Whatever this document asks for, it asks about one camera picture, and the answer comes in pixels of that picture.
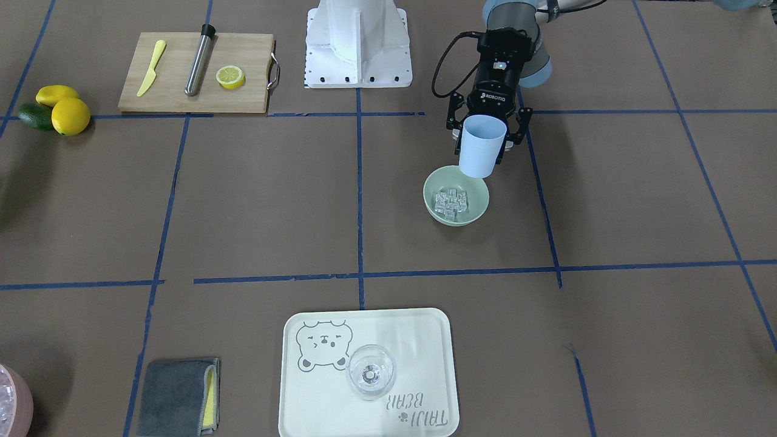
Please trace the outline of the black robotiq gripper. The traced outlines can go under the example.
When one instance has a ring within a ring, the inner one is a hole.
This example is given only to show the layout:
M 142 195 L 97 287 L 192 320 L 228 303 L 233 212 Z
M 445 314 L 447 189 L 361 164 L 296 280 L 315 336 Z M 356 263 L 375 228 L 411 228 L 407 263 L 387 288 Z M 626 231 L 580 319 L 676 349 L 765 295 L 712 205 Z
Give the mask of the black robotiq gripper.
M 524 140 L 534 109 L 520 107 L 516 110 L 517 86 L 524 65 L 532 60 L 534 49 L 535 43 L 526 30 L 486 30 L 478 36 L 480 58 L 472 91 L 467 98 L 460 92 L 452 92 L 449 96 L 446 128 L 455 142 L 455 155 L 460 155 L 463 131 L 463 121 L 458 119 L 457 114 L 465 104 L 469 116 L 486 115 L 507 121 L 514 114 L 517 129 L 507 131 L 497 155 L 497 165 L 502 163 L 506 152 Z

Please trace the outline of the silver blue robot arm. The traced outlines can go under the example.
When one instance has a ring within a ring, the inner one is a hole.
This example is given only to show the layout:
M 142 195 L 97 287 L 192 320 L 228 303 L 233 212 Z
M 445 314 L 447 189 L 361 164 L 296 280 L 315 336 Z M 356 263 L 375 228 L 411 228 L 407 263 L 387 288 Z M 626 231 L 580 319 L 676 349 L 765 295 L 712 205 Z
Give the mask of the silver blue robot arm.
M 477 42 L 478 61 L 464 77 L 472 88 L 466 94 L 459 86 L 433 94 L 449 100 L 445 126 L 456 140 L 463 174 L 488 177 L 505 152 L 524 140 L 534 111 L 520 105 L 519 91 L 541 86 L 552 75 L 541 26 L 597 6 L 599 1 L 488 1 L 485 30 L 454 38 Z

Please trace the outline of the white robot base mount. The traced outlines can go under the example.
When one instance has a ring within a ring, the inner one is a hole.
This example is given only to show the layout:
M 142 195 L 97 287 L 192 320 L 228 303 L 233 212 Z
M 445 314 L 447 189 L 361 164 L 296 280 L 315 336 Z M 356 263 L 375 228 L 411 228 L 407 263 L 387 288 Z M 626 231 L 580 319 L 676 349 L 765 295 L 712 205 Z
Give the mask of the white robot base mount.
M 307 12 L 304 86 L 403 88 L 413 82 L 407 14 L 393 1 L 321 1 Z

